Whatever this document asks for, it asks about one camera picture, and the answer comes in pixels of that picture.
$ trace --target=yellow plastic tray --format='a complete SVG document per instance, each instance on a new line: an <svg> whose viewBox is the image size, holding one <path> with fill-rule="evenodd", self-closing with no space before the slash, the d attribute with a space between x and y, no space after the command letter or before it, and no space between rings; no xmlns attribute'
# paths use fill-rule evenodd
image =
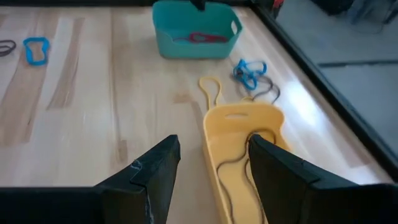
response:
<svg viewBox="0 0 398 224"><path fill-rule="evenodd" d="M225 160L239 157L245 148L247 136L257 129L267 128L274 132L276 144L289 150L280 133L284 122L283 113L275 106L265 103L236 103L216 106L210 109L203 120L205 131L204 153L206 165L213 186L213 191L223 224L262 224L263 211L259 204L257 193L254 194L244 169L247 169L250 181L250 165L244 168L245 159L234 164L222 165L219 175L217 166ZM273 136L267 132L260 132L264 139L272 141ZM222 181L229 192L233 204L233 218L230 217L227 195L219 182Z"/></svg>

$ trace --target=teal plastic basket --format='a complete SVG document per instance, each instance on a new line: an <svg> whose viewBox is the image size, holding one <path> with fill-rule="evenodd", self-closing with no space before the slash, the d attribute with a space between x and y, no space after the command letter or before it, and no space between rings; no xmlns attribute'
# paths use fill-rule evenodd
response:
<svg viewBox="0 0 398 224"><path fill-rule="evenodd" d="M165 58L226 58L242 31L231 7L215 2L207 2L201 12L189 1L158 1L153 6L153 20L159 53ZM228 41L182 40L195 32L222 35Z"/></svg>

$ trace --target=gray floor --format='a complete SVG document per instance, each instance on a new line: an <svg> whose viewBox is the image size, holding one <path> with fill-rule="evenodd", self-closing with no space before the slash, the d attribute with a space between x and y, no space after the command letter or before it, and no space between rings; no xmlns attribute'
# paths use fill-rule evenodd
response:
<svg viewBox="0 0 398 224"><path fill-rule="evenodd" d="M398 19L380 31L381 5L356 26L309 0L286 0L277 22L314 62L398 60ZM321 69L358 113L398 151L398 65Z"/></svg>

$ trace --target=light wood grain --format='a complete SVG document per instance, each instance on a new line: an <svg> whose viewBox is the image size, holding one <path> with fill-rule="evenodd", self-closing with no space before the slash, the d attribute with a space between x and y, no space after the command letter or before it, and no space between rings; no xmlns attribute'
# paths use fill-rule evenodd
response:
<svg viewBox="0 0 398 224"><path fill-rule="evenodd" d="M390 182L259 19L236 11L244 30L229 58L167 60L157 51L151 8L0 8L0 39L18 43L0 58L0 185L95 185L178 134L168 223L218 223L197 83L217 76L221 102L239 101L246 93L230 74L241 58L267 62L293 153L359 184ZM30 35L51 41L44 67L26 65L21 43Z"/></svg>

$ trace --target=black frame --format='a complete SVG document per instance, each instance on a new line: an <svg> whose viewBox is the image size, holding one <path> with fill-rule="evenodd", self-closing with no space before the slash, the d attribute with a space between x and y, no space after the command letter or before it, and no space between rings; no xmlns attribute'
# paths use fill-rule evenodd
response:
<svg viewBox="0 0 398 224"><path fill-rule="evenodd" d="M353 106L342 96L321 74L315 66L297 47L293 40L276 23L270 14L264 10L267 0L209 0L221 2L230 6L249 7L264 25L272 32L285 50L292 56L304 74L318 88L320 93L331 104L343 121L357 135L368 151L386 170L391 178L398 182L398 156L384 142L378 133L358 114ZM156 0L2 0L3 6L152 6Z"/></svg>

